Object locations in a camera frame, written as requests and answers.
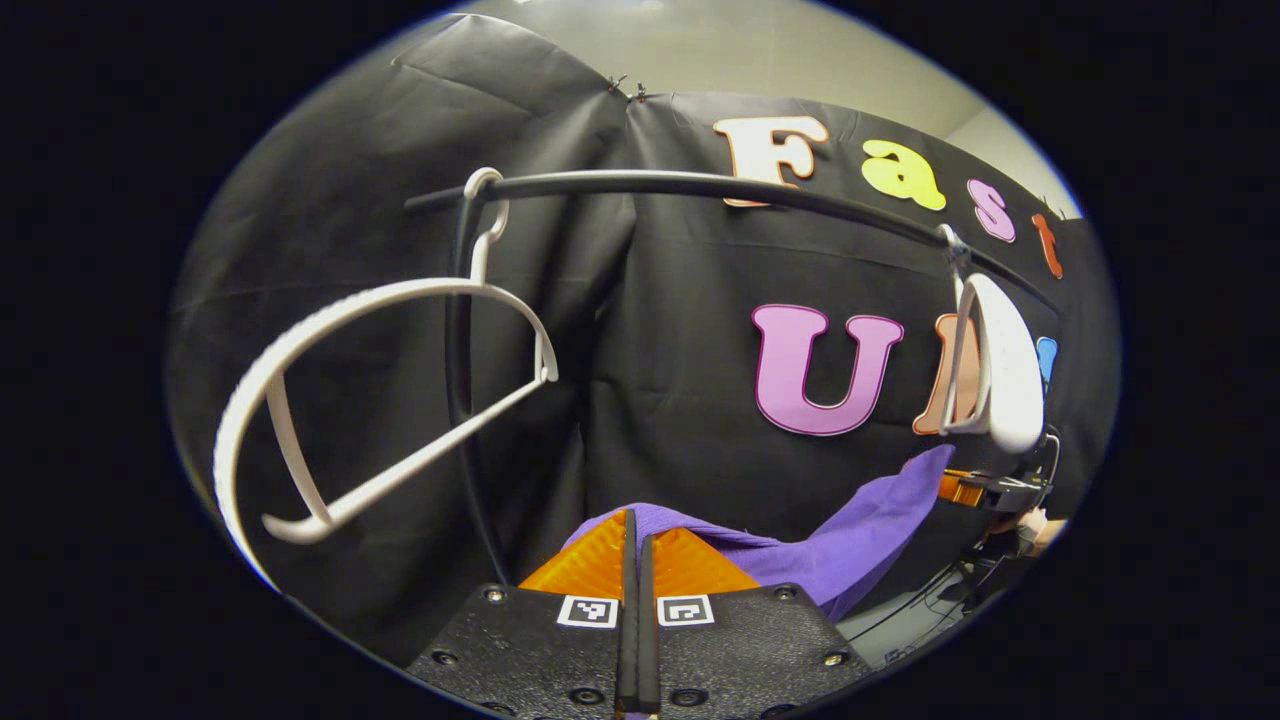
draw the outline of hanger hook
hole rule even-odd
[[[502,173],[493,168],[480,168],[479,170],[471,173],[467,178],[467,184],[462,187],[462,195],[468,200],[475,200],[480,193],[480,188],[484,183],[490,181],[502,179]],[[489,236],[489,242],[497,242],[502,237],[502,232],[507,229],[507,218],[511,217],[511,200],[498,201],[498,219],[493,222],[493,227],[485,231],[484,234]]]
[[[956,304],[960,302],[960,295],[964,290],[964,281],[960,278],[960,270],[969,265],[970,249],[956,231],[951,229],[951,225],[942,223],[938,225],[938,233],[947,241],[947,266],[951,268],[951,279],[954,281],[956,290]]]

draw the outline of white wall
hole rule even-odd
[[[995,108],[984,106],[943,140],[993,165],[1037,197],[1043,197],[1064,219],[1080,217],[1075,199],[1050,160]]]
[[[536,32],[653,94],[723,91],[829,102],[946,137],[984,106],[928,58],[804,0],[479,0],[457,13]]]

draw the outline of screw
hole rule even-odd
[[[707,702],[707,691],[684,689],[671,693],[671,703],[681,707],[694,707]]]
[[[591,688],[579,688],[568,693],[568,698],[579,705],[599,705],[604,702],[604,696]]]
[[[760,717],[773,717],[774,715],[782,715],[787,710],[795,710],[794,705],[774,705],[773,707],[765,710],[760,714]]]

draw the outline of orange gripper pad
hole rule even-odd
[[[526,591],[622,600],[627,511],[618,510],[520,583]]]
[[[654,597],[712,594],[760,587],[730,559],[687,528],[653,538]]]
[[[961,473],[957,470],[947,470],[942,474],[942,484],[938,486],[938,497],[942,500],[950,500],[959,505],[968,505],[969,507],[977,507],[978,501],[982,500],[982,488],[974,486],[966,486],[960,483],[960,477],[968,473]]]

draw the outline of colorful foam letter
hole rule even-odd
[[[1032,223],[1036,224],[1036,229],[1041,233],[1041,246],[1044,249],[1044,261],[1048,263],[1048,272],[1053,273],[1055,278],[1062,279],[1062,264],[1057,261],[1057,238],[1048,229],[1048,220],[1044,219],[1044,215],[1037,213],[1032,215]]]
[[[924,413],[911,423],[918,436],[938,434],[942,423],[942,409],[947,401],[947,382],[951,379],[951,363],[956,347],[956,314],[940,315],[933,323],[934,332],[942,338],[942,360],[938,361],[938,374],[933,379],[933,393]],[[978,331],[973,318],[965,327],[964,350],[960,352],[960,375],[956,378],[956,409],[952,421],[964,421],[973,416],[978,406]]]
[[[796,187],[782,179],[782,165],[790,165],[799,178],[813,174],[813,142],[827,142],[831,132],[814,118],[731,118],[719,120],[712,128],[728,140],[728,154],[733,161],[733,176],[744,179],[772,182]],[[788,133],[778,145],[774,133]],[[767,202],[724,199],[735,208],[762,208]]]
[[[755,402],[773,424],[794,433],[847,433],[870,416],[884,380],[888,351],[902,340],[902,325],[887,318],[855,315],[845,332],[858,341],[849,395],[838,405],[822,406],[805,397],[805,378],[813,340],[827,332],[827,316],[797,305],[762,305],[751,313],[760,329],[760,365]]]
[[[1036,341],[1036,355],[1041,363],[1041,379],[1044,382],[1044,397],[1048,397],[1048,380],[1053,375],[1053,360],[1057,357],[1057,341],[1042,337]]]
[[[1000,196],[1000,192],[979,179],[970,179],[969,197],[973,197],[977,205],[973,213],[978,215],[978,222],[982,223],[987,234],[1005,242],[1012,242],[1016,237],[1014,222],[1005,213],[1005,199]]]
[[[910,197],[929,210],[946,208],[947,199],[938,192],[933,168],[919,152],[887,140],[868,140],[863,150],[870,155],[863,163],[863,177],[872,187],[892,197]]]

